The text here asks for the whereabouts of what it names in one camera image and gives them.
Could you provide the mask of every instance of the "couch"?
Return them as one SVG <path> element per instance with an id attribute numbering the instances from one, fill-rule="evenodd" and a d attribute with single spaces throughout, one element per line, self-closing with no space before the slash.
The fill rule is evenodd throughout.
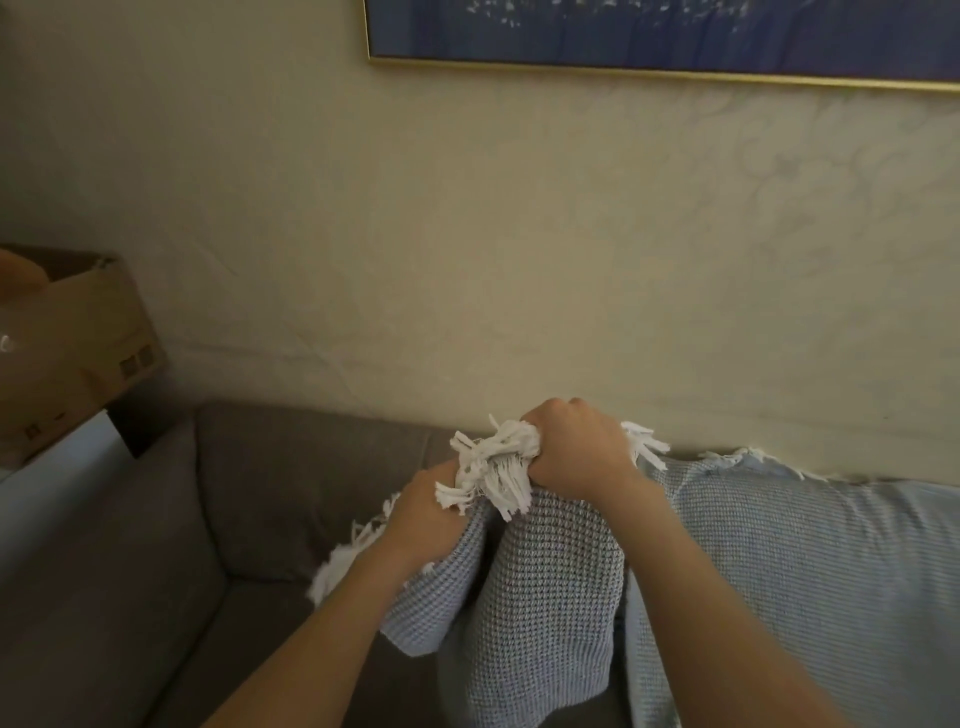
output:
<path id="1" fill-rule="evenodd" d="M 11 728 L 196 728 L 310 614 L 308 582 L 451 432 L 215 403 L 76 510 L 0 585 Z M 629 726 L 623 673 L 548 728 Z M 380 636 L 345 726 L 444 726 L 432 657 Z"/>

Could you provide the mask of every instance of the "brown cardboard box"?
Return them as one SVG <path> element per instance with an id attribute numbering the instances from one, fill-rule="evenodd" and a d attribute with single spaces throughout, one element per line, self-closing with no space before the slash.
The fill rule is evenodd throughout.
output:
<path id="1" fill-rule="evenodd" d="M 0 303 L 0 466 L 16 467 L 162 366 L 123 263 L 7 245 L 50 284 Z"/>

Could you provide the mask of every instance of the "printed symbol on box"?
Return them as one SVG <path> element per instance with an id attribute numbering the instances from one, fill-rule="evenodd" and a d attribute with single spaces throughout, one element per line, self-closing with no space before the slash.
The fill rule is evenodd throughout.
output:
<path id="1" fill-rule="evenodd" d="M 140 366 L 143 369 L 149 369 L 154 366 L 154 350 L 151 348 L 150 344 L 147 344 L 143 349 L 136 353 L 136 358 L 140 362 Z"/>
<path id="2" fill-rule="evenodd" d="M 120 373 L 124 379 L 129 379 L 140 371 L 140 365 L 136 363 L 136 356 L 129 356 L 120 362 Z"/>

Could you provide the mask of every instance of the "forearm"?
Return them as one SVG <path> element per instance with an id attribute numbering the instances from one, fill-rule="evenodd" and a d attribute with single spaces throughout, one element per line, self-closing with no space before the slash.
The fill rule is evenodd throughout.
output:
<path id="1" fill-rule="evenodd" d="M 636 576 L 684 728 L 848 725 L 686 533 L 660 485 L 623 475 L 594 504 Z"/>
<path id="2" fill-rule="evenodd" d="M 373 637 L 414 567 L 380 542 L 204 728 L 339 726 Z"/>

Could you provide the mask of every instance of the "beige wall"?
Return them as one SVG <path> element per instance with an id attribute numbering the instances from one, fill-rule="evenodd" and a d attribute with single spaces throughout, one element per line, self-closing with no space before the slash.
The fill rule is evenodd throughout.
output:
<path id="1" fill-rule="evenodd" d="M 122 253 L 188 400 L 579 394 L 960 482 L 960 99 L 377 69 L 352 0 L 7 5 L 0 234 Z"/>

